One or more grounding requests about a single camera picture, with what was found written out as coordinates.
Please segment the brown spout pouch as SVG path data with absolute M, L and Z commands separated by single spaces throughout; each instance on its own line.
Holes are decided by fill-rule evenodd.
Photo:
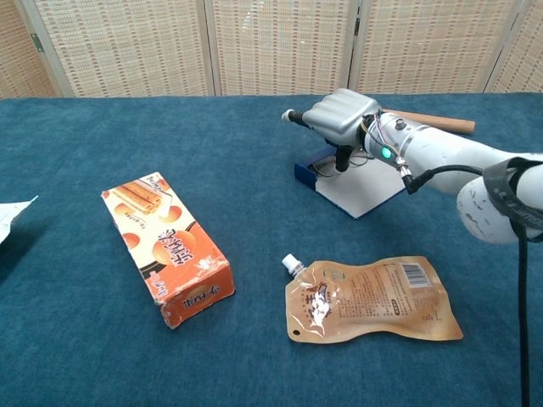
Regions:
M 299 343 L 342 343 L 373 332 L 427 341 L 463 337 L 448 293 L 423 256 L 381 259 L 369 265 L 282 260 L 287 332 Z

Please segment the blue glasses case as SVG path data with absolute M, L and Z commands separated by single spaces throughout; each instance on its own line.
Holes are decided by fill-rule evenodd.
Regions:
M 329 178 L 310 168 L 317 160 L 335 157 L 335 153 L 335 148 L 327 147 L 295 163 L 294 177 L 352 218 L 362 217 L 405 190 L 397 171 L 377 159 Z

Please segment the thin metal frame eyeglasses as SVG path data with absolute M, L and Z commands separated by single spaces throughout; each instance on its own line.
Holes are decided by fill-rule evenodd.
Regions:
M 348 170 L 362 167 L 369 163 L 371 160 L 372 158 L 365 153 L 354 153 L 350 156 Z M 336 168 L 334 156 L 328 156 L 323 159 L 317 160 L 317 162 L 310 165 L 310 168 L 319 176 L 326 178 L 336 177 L 344 173 Z

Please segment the orange biscuit box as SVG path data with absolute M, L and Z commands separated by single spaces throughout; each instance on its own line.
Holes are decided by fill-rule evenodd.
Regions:
M 159 172 L 101 197 L 169 328 L 235 293 L 227 257 Z

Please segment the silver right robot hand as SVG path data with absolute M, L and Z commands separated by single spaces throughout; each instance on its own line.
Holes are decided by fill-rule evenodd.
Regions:
M 313 130 L 335 147 L 336 171 L 345 172 L 350 166 L 351 154 L 363 147 L 365 132 L 361 124 L 364 117 L 374 115 L 380 109 L 375 99 L 339 88 L 305 112 L 286 110 L 281 120 Z

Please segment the woven bamboo screen panel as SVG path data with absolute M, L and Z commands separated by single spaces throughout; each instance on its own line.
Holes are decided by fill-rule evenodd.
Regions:
M 204 0 L 215 94 L 327 94 L 346 87 L 359 4 Z
M 358 0 L 348 87 L 483 92 L 524 0 Z
M 483 92 L 543 93 L 543 0 L 517 0 Z
M 14 0 L 54 95 L 216 94 L 205 0 Z
M 56 96 L 14 0 L 0 0 L 0 99 Z

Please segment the blue tablecloth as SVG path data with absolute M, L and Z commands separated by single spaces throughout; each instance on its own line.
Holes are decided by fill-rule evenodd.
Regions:
M 518 250 L 424 187 L 354 220 L 294 178 L 322 149 L 281 120 L 314 96 L 0 101 L 0 407 L 519 407 Z M 170 329 L 101 198 L 158 171 L 229 259 L 236 292 Z M 282 258 L 423 255 L 457 342 L 288 338 Z

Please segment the wooden rolling pin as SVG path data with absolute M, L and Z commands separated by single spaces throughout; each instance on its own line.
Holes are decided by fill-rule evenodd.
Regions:
M 439 128 L 443 131 L 452 131 L 461 134 L 472 134 L 475 130 L 475 122 L 471 120 L 435 116 L 430 114 L 419 114 L 393 109 L 385 109 L 384 112 L 397 114 L 407 119 Z

